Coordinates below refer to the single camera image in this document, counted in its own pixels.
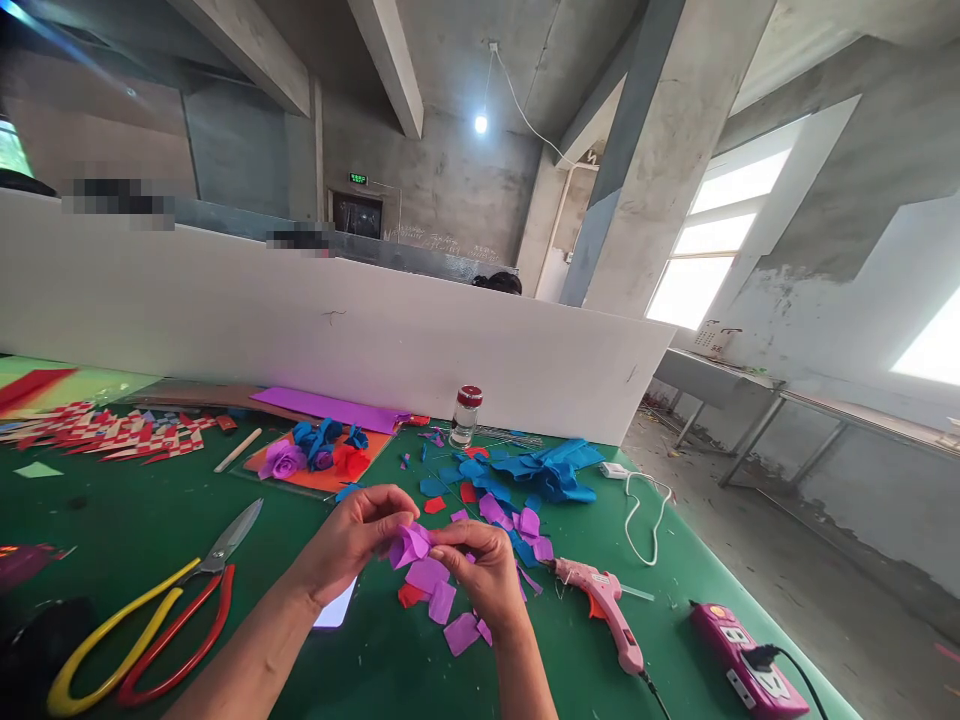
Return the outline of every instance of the red lid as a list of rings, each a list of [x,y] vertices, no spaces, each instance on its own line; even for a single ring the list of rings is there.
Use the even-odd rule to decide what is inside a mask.
[[[483,393],[476,385],[464,385],[457,393],[457,402],[466,407],[480,407]]]

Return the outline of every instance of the hand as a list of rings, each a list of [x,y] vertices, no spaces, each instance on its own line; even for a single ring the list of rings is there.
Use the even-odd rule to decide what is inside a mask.
[[[433,540],[437,544],[430,557],[453,573],[494,635],[529,625],[513,548],[503,530],[475,520],[460,520],[435,530]],[[473,553],[476,563],[471,564],[454,546]]]
[[[349,587],[401,525],[420,517],[413,499],[396,485],[375,485],[348,495],[290,566],[293,584],[319,607]]]

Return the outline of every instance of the white foam board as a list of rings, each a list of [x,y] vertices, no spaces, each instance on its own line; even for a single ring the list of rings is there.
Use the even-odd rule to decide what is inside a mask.
[[[619,445],[674,329],[0,190],[0,350]]]

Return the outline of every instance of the scissors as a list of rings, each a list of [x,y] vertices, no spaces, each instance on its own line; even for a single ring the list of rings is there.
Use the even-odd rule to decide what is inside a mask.
[[[67,660],[66,664],[60,669],[56,679],[54,679],[53,686],[50,688],[50,694],[47,696],[48,712],[53,717],[71,717],[81,713],[109,695],[125,677],[126,679],[124,680],[123,687],[120,689],[118,701],[124,707],[136,707],[172,690],[189,675],[197,664],[203,660],[204,656],[210,651],[210,648],[213,647],[227,621],[227,615],[230,613],[230,600],[233,590],[233,573],[235,568],[234,565],[226,564],[227,558],[237,549],[237,546],[243,541],[243,538],[246,537],[250,528],[253,527],[253,523],[260,514],[262,505],[263,498],[260,498],[240,513],[239,517],[230,523],[230,526],[224,530],[223,534],[217,539],[217,542],[207,554],[206,558],[204,558],[203,562],[200,561],[200,558],[194,558],[186,566],[153,588],[153,590],[138,597],[94,630],[90,637],[84,640],[80,644],[80,647],[74,651],[70,659]],[[184,609],[180,617],[178,617],[160,636],[157,642],[147,650],[147,646],[150,645],[150,641],[153,639],[153,636],[156,635],[157,630],[160,629],[167,613],[170,612],[170,608],[173,607],[177,599],[183,594],[183,586],[190,578],[196,575],[213,575],[213,577],[203,592]],[[223,584],[220,589],[220,606],[217,610],[217,617],[216,620],[214,620],[213,627],[211,627],[206,640],[204,640],[200,646],[200,649],[197,650],[193,657],[187,660],[183,667],[169,680],[158,685],[153,690],[138,693],[134,688],[137,680],[140,679],[143,672],[167,646],[173,636],[177,634],[177,631],[186,624],[206,599],[213,594],[213,591],[221,584],[221,579]],[[96,644],[106,637],[107,633],[113,630],[121,620],[130,615],[134,610],[137,610],[171,587],[172,589],[160,603],[153,617],[150,618],[150,622],[147,623],[147,627],[134,644],[133,649],[130,650],[123,659],[120,667],[117,668],[113,675],[108,677],[99,688],[86,697],[79,699],[71,697],[70,682],[73,680],[73,675],[76,673],[77,668],[80,667],[80,663],[83,662],[83,659]]]

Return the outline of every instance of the scissors blade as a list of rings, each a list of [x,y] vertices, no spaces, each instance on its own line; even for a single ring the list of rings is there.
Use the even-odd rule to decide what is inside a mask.
[[[237,546],[243,542],[247,533],[250,532],[250,528],[253,527],[253,523],[256,522],[257,516],[260,514],[261,507],[263,507],[263,498],[240,513],[237,519],[230,523],[230,526],[217,538],[217,542],[210,549],[204,563],[212,560],[226,563],[227,558],[233,554],[233,551],[237,549]]]

